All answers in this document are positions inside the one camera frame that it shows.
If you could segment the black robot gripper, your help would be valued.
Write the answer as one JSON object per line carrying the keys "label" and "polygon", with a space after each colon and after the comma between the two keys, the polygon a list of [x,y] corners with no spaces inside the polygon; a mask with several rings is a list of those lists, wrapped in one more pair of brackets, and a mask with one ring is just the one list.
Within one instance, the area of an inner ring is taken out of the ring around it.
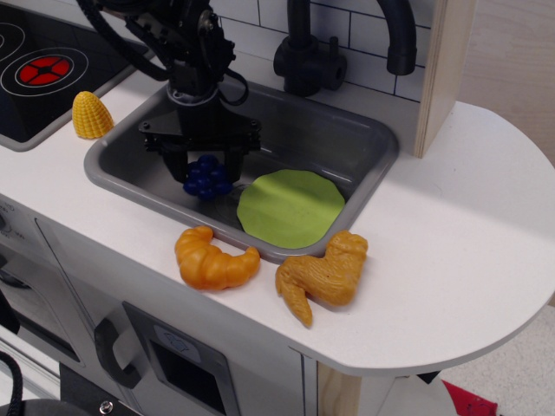
{"label": "black robot gripper", "polygon": [[217,86],[199,95],[168,86],[162,98],[168,110],[141,121],[139,131],[149,145],[169,152],[162,159],[172,177],[186,182],[187,152],[220,151],[227,179],[237,182],[245,155],[261,147],[260,123],[231,111]]}

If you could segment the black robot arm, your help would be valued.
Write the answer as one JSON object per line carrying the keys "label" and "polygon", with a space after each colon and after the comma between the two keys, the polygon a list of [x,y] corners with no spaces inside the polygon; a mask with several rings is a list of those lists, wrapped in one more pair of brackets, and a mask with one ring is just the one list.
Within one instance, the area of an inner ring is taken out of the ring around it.
{"label": "black robot arm", "polygon": [[190,152],[222,152],[229,181],[237,181],[244,157],[260,148],[260,123],[236,114],[249,93],[234,100],[220,90],[232,71],[234,44],[207,1],[81,1],[93,28],[129,63],[166,83],[171,110],[139,125],[145,147],[157,152],[173,178],[188,178]]}

